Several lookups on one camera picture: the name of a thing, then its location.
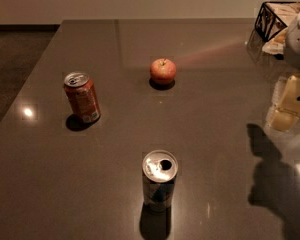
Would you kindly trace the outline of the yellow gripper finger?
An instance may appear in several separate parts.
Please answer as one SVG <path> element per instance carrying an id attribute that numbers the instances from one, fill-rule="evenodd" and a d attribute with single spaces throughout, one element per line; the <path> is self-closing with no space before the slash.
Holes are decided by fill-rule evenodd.
<path id="1" fill-rule="evenodd" d="M 282 132 L 289 131 L 298 120 L 299 118 L 296 115 L 286 111 L 280 111 L 274 106 L 269 108 L 266 116 L 266 124 L 269 127 Z"/>
<path id="2" fill-rule="evenodd" d="M 300 72 L 288 78 L 278 108 L 300 117 Z"/>

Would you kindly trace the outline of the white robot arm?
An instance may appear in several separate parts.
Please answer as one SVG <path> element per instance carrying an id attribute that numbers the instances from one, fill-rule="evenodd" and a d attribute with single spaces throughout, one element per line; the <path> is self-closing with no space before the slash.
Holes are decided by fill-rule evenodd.
<path id="1" fill-rule="evenodd" d="M 283 55 L 298 72 L 276 82 L 266 121 L 272 128 L 286 132 L 300 119 L 300 12 L 287 28 Z"/>

